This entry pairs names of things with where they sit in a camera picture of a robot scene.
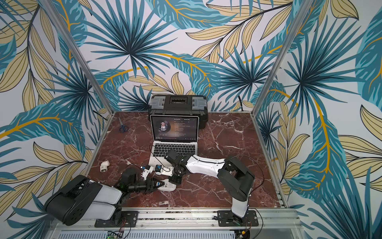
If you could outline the white wireless mouse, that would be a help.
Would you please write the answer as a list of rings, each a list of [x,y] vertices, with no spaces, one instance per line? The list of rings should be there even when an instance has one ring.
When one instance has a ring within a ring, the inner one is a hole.
[[[158,190],[164,191],[164,192],[173,192],[176,190],[176,184],[173,184],[169,182],[168,179],[163,180],[164,185],[159,187]]]

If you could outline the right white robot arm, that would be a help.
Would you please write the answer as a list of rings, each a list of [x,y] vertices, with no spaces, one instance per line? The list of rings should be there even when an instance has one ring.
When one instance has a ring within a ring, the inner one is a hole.
[[[211,159],[191,154],[181,155],[170,150],[165,159],[174,167],[169,182],[181,185],[186,174],[217,178],[232,197],[231,213],[236,218],[245,217],[255,175],[236,156]]]

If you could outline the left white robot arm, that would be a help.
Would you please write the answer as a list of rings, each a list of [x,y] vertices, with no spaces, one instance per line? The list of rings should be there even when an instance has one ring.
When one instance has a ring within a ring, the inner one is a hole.
[[[78,175],[54,193],[43,210],[66,226],[80,220],[95,220],[96,228],[134,226],[136,211],[123,212],[131,194],[149,194],[165,186],[156,178],[140,180],[136,168],[128,167],[113,186]]]

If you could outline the white pipe elbow fitting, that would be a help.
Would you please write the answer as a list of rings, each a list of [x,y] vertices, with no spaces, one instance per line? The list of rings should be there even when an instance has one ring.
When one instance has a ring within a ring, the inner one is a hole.
[[[99,167],[100,172],[102,172],[102,173],[107,172],[109,166],[110,166],[110,163],[109,163],[108,160],[107,160],[107,161],[103,161],[103,162],[101,163],[100,167]]]

